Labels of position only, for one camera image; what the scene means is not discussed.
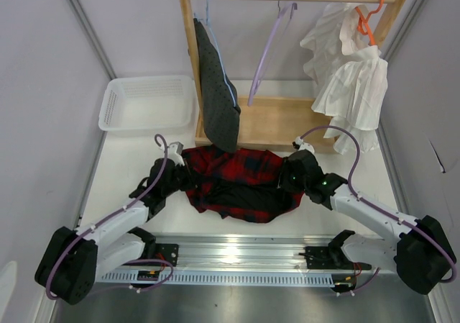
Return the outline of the red plaid skirt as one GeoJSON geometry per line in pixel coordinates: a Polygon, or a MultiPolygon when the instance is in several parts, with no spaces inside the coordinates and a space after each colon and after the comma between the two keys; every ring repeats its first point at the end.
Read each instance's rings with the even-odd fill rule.
{"type": "Polygon", "coordinates": [[[285,159],[269,150],[227,153],[209,145],[186,149],[182,157],[194,181],[185,193],[200,213],[266,224],[296,209],[303,197],[302,191],[279,187],[285,159]]]}

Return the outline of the purple hanger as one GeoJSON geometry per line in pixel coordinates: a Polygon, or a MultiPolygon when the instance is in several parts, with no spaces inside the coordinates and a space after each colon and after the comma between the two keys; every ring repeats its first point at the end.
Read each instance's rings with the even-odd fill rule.
{"type": "Polygon", "coordinates": [[[249,90],[247,106],[251,106],[253,104],[254,98],[259,90],[259,87],[261,86],[261,83],[263,82],[263,79],[265,77],[265,73],[267,72],[269,64],[273,56],[276,53],[275,48],[280,44],[281,39],[285,36],[285,33],[287,32],[288,27],[290,26],[290,23],[292,21],[293,15],[295,11],[298,9],[298,4],[296,2],[291,1],[289,3],[286,3],[286,5],[284,5],[283,8],[281,8],[280,2],[281,0],[277,0],[277,8],[278,8],[277,19],[275,20],[275,23],[272,26],[270,35],[265,44],[264,50],[262,51],[261,58],[259,59],[258,66],[257,66],[257,69],[255,71],[255,74],[252,80],[252,85],[249,90]],[[279,30],[282,24],[283,18],[287,12],[289,12],[289,19],[279,39],[275,43],[275,36],[277,35],[277,31],[279,30]]]}

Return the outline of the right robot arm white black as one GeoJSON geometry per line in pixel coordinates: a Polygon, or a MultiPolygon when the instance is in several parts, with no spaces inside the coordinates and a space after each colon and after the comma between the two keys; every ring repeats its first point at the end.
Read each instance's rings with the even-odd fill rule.
{"type": "Polygon", "coordinates": [[[366,238],[343,231],[331,241],[329,262],[344,268],[366,263],[398,274],[418,294],[429,294],[440,283],[456,278],[456,256],[441,223],[382,205],[355,190],[350,178],[324,173],[309,150],[285,159],[280,184],[286,191],[302,191],[313,203],[348,216],[377,234],[366,238]]]}

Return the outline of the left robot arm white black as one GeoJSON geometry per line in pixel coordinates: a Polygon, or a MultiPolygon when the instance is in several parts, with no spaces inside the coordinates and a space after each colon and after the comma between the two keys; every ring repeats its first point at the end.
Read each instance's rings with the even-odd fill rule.
{"type": "Polygon", "coordinates": [[[98,222],[54,232],[35,272],[35,282],[45,288],[49,299],[77,304],[98,279],[119,266],[149,265],[155,259],[157,243],[142,225],[159,214],[167,197],[193,187],[193,170],[187,163],[156,160],[125,206],[98,222]]]}

